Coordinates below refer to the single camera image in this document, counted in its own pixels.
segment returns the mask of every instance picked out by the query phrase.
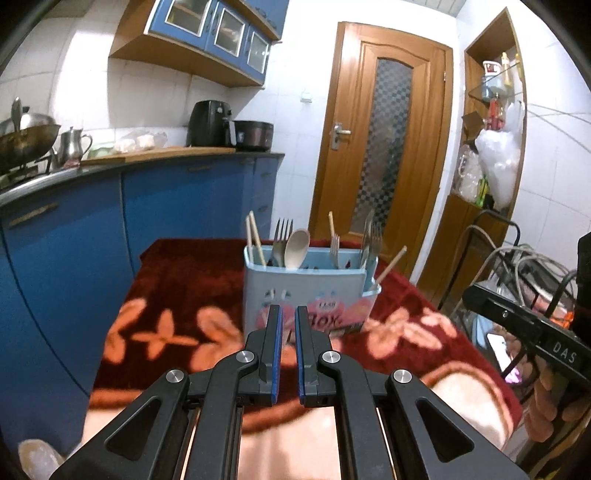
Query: chopstick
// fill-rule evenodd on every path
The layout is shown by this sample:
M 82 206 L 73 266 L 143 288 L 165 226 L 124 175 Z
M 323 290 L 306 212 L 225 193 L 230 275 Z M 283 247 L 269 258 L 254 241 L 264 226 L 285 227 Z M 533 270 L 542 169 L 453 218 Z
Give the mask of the chopstick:
M 265 256 L 262 254 L 261 237 L 258 235 L 258 228 L 256 227 L 255 212 L 253 212 L 251 210 L 251 212 L 248 215 L 251 219 L 252 233 L 255 237 L 256 249 L 259 252 L 259 258 L 261 259 L 261 265 L 263 268 L 266 268 L 267 265 L 265 263 Z
M 332 212 L 329 212 L 329 223 L 330 223 L 330 237 L 335 236 L 335 221 L 332 218 Z
M 382 274 L 378 277 L 378 279 L 375 281 L 375 283 L 372 285 L 372 287 L 369 290 L 376 290 L 379 287 L 379 284 L 382 283 L 382 281 L 386 278 L 386 275 L 388 275 L 392 269 L 395 267 L 395 265 L 398 263 L 398 261 L 403 257 L 403 255 L 406 253 L 407 248 L 406 245 L 404 245 L 404 247 L 402 248 L 402 250 L 400 252 L 398 252 L 398 255 L 396 255 L 396 257 L 394 257 L 394 259 L 388 264 L 388 266 L 386 268 L 384 268 L 384 271 L 382 272 Z
M 248 246 L 248 259 L 250 263 L 255 262 L 255 256 L 252 252 L 252 228 L 251 228 L 251 217 L 247 215 L 244 219 L 246 223 L 246 244 Z

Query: wooden door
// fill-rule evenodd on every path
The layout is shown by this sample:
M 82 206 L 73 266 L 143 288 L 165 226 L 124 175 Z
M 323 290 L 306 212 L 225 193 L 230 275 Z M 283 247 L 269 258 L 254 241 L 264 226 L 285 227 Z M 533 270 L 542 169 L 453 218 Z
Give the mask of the wooden door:
M 337 31 L 310 215 L 314 238 L 361 240 L 371 208 L 384 228 L 382 256 L 404 245 L 410 276 L 431 218 L 447 149 L 452 50 L 415 35 L 342 22 Z M 337 135 L 335 125 L 349 134 Z

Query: light blue plastic utensil holder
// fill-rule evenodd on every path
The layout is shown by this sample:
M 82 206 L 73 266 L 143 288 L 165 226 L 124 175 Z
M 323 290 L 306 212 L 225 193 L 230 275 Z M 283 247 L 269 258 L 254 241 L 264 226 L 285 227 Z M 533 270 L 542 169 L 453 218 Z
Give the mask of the light blue plastic utensil holder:
M 265 245 L 262 251 L 267 263 L 271 258 L 272 246 Z M 256 248 L 253 253 L 257 261 Z M 313 328 L 331 336 L 339 336 L 361 327 L 382 290 L 378 286 L 376 290 L 364 291 L 366 270 L 356 268 L 359 265 L 357 249 L 339 250 L 339 270 L 332 265 L 330 249 L 317 247 L 310 247 L 298 270 L 252 263 L 248 258 L 248 247 L 244 249 L 244 263 L 245 335 L 264 327 L 267 317 L 265 308 L 279 304 L 284 307 L 284 341 L 293 330 L 293 312 L 301 305 L 309 307 Z M 375 271 L 375 266 L 369 265 L 368 270 Z M 369 285 L 374 285 L 373 278 Z

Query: fork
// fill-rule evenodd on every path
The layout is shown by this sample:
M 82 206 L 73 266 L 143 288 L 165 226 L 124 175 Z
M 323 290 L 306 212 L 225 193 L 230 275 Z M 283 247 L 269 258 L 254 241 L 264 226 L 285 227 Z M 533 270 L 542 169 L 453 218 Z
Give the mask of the fork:
M 294 221 L 284 218 L 277 220 L 277 226 L 275 227 L 275 236 L 273 237 L 273 249 L 271 250 L 271 256 L 278 267 L 285 267 L 285 246 L 287 240 L 291 236 L 294 229 Z
M 366 262 L 366 277 L 363 291 L 367 291 L 372 286 L 372 278 L 378 265 L 376 259 L 382 250 L 382 227 L 375 223 L 372 225 L 369 237 L 369 253 Z

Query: blue kitchen cabinet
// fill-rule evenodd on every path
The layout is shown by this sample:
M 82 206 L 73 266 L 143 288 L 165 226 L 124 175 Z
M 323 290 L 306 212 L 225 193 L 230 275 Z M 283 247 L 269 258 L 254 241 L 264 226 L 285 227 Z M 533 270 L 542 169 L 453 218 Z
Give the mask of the blue kitchen cabinet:
M 150 32 L 204 49 L 215 0 L 158 0 Z
M 40 261 L 30 259 L 32 264 Z M 57 279 L 52 276 L 47 284 L 51 287 Z M 26 439 L 45 440 L 60 453 L 67 453 L 82 438 L 89 399 L 33 321 L 1 235 L 0 306 L 0 430 L 4 441 L 13 453 Z
M 133 280 L 119 179 L 115 174 L 70 183 L 29 197 L 2 217 L 31 314 L 87 394 L 107 331 Z
M 283 33 L 289 0 L 247 0 L 247 3 L 277 32 Z
M 137 274 L 139 256 L 157 239 L 213 236 L 213 161 L 196 158 L 124 172 L 123 199 Z
M 253 26 L 248 28 L 240 68 L 261 83 L 265 82 L 271 43 Z
M 252 158 L 240 158 L 214 165 L 212 236 L 215 238 L 243 237 L 244 220 L 250 212 L 254 163 Z
M 124 174 L 129 251 L 159 238 L 237 238 L 252 197 L 252 159 L 183 160 Z
M 283 35 L 283 27 L 285 26 L 285 16 L 287 15 L 287 5 L 289 4 L 289 1 L 290 0 L 266 0 L 267 21 L 277 32 L 279 37 Z
M 218 2 L 205 50 L 240 68 L 248 23 L 232 8 Z
M 256 215 L 262 239 L 268 239 L 270 235 L 275 234 L 270 223 L 275 197 L 277 167 L 278 160 L 276 158 L 257 158 L 256 160 L 251 209 Z

